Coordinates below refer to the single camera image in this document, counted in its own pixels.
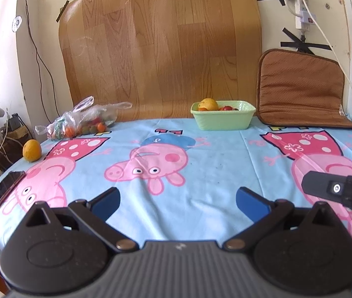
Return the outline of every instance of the cherry tomato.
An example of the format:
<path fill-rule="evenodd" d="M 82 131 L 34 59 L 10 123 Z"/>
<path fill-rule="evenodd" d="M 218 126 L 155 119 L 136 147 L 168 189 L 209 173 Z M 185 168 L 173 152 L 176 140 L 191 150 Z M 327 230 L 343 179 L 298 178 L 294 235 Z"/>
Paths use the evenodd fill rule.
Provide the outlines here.
<path fill-rule="evenodd" d="M 75 137 L 75 130 L 72 127 L 66 127 L 64 132 L 65 137 L 68 139 L 72 139 L 73 137 Z"/>
<path fill-rule="evenodd" d="M 98 125 L 97 125 L 97 131 L 100 132 L 100 133 L 103 133 L 107 130 L 107 126 L 103 123 L 103 122 L 100 122 Z"/>

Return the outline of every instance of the pig eye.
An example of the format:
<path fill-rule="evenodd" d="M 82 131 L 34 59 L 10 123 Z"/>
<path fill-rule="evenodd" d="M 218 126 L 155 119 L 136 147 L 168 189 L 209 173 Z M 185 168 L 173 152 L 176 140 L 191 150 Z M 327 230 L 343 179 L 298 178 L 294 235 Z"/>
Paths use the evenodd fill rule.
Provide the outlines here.
<path fill-rule="evenodd" d="M 26 188 L 21 192 L 21 194 L 22 194 L 22 195 L 27 195 L 30 190 L 31 190 L 31 187 L 28 186 L 28 187 L 26 187 Z"/>
<path fill-rule="evenodd" d="M 30 204 L 34 203 L 35 198 L 36 198 L 36 195 L 35 195 L 35 194 L 31 194 L 31 195 L 27 198 L 26 204 L 27 204 L 27 205 L 30 205 Z"/>
<path fill-rule="evenodd" d="M 152 175 L 156 175 L 159 172 L 160 172 L 160 169 L 158 167 L 152 167 L 150 169 L 150 174 L 152 174 Z"/>
<path fill-rule="evenodd" d="M 133 171 L 132 171 L 132 174 L 133 175 L 140 175 L 140 174 L 142 174 L 143 173 L 143 169 L 141 169 L 141 168 L 135 168 L 135 169 L 133 169 Z"/>

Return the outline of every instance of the orange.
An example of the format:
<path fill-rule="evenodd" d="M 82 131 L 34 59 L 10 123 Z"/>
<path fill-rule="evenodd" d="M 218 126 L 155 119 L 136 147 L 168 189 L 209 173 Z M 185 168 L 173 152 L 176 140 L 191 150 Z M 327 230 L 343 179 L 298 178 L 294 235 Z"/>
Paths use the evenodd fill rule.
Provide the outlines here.
<path fill-rule="evenodd" d="M 198 104 L 198 109 L 206 108 L 208 111 L 218 111 L 219 105 L 213 98 L 205 98 Z"/>
<path fill-rule="evenodd" d="M 34 162 L 41 158 L 42 148 L 38 141 L 28 140 L 23 147 L 23 157 L 28 162 Z"/>

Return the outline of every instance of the white wall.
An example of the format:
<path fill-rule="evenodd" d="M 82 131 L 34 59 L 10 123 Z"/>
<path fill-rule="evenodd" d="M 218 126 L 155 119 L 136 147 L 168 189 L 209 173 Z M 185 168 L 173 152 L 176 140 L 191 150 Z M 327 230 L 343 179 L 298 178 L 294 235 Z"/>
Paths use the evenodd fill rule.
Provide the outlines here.
<path fill-rule="evenodd" d="M 332 43 L 346 73 L 350 73 L 350 42 L 348 25 L 344 7 L 344 0 L 309 0 L 309 8 L 317 16 L 317 22 Z M 291 41 L 282 29 L 288 29 L 295 36 L 300 33 L 295 29 L 295 17 L 290 14 L 286 6 L 282 6 L 277 0 L 259 1 L 260 16 L 262 19 L 263 51 L 271 48 L 280 48 L 281 41 Z M 306 42 L 327 44 L 317 27 L 312 26 L 306 34 Z M 335 56 L 332 51 L 312 48 L 316 55 L 330 58 Z M 344 108 L 348 99 L 348 84 L 345 84 Z"/>
<path fill-rule="evenodd" d="M 28 11 L 30 15 L 30 28 L 31 34 L 35 41 L 43 61 L 46 62 L 46 58 L 50 57 L 50 53 L 44 57 L 41 53 L 42 42 L 39 35 L 39 0 L 27 0 Z M 38 65 L 36 62 L 35 47 L 28 35 L 28 25 L 25 11 L 25 0 L 17 0 L 16 13 L 22 17 L 22 24 L 16 32 L 16 45 L 17 45 L 17 57 L 18 67 L 20 71 L 20 78 L 22 83 L 22 89 L 25 96 L 25 103 L 30 117 L 31 125 L 48 125 L 49 122 L 46 118 L 40 95 L 40 80 Z M 45 76 L 46 69 L 40 62 L 41 73 L 42 73 L 42 100 L 45 105 L 47 116 L 51 121 L 57 118 L 57 113 L 49 101 L 49 95 L 51 97 L 53 93 L 51 87 L 51 80 L 49 76 Z M 36 135 L 37 139 L 43 141 L 46 139 L 46 135 Z"/>
<path fill-rule="evenodd" d="M 16 16 L 17 0 L 0 0 L 0 108 L 9 113 L 18 113 L 27 125 L 31 125 L 24 102 L 21 87 L 18 58 L 16 52 L 16 34 L 12 31 L 12 22 Z"/>
<path fill-rule="evenodd" d="M 47 61 L 47 65 L 53 74 L 58 107 L 61 112 L 70 110 L 73 107 L 59 45 L 58 23 L 55 21 L 65 1 L 39 0 L 39 16 L 32 14 L 32 17 L 39 17 L 39 37 L 42 56 Z M 310 8 L 317 15 L 317 21 L 329 36 L 336 52 L 340 55 L 339 58 L 344 68 L 349 72 L 350 47 L 346 15 L 342 1 L 310 0 Z M 259 1 L 258 3 L 262 18 L 263 51 L 271 48 L 280 48 L 280 41 L 290 41 L 282 33 L 284 27 L 296 36 L 300 36 L 299 31 L 295 29 L 295 18 L 288 12 L 286 7 L 281 6 L 278 0 Z M 312 31 L 307 34 L 307 42 L 325 43 L 325 40 L 318 29 L 312 27 Z M 334 59 L 331 51 L 321 49 L 313 49 L 313 51 L 316 55 Z M 45 76 L 45 83 L 51 84 L 48 76 Z M 49 97 L 49 101 L 53 108 L 53 98 Z"/>

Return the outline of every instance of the pig snout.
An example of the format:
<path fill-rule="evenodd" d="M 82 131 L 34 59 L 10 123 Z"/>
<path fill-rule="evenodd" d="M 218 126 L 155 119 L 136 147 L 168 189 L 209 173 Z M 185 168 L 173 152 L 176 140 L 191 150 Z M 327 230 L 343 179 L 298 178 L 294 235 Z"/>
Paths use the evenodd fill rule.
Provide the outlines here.
<path fill-rule="evenodd" d="M 124 170 L 119 165 L 113 165 L 107 168 L 105 175 L 108 180 L 115 182 L 124 175 Z"/>

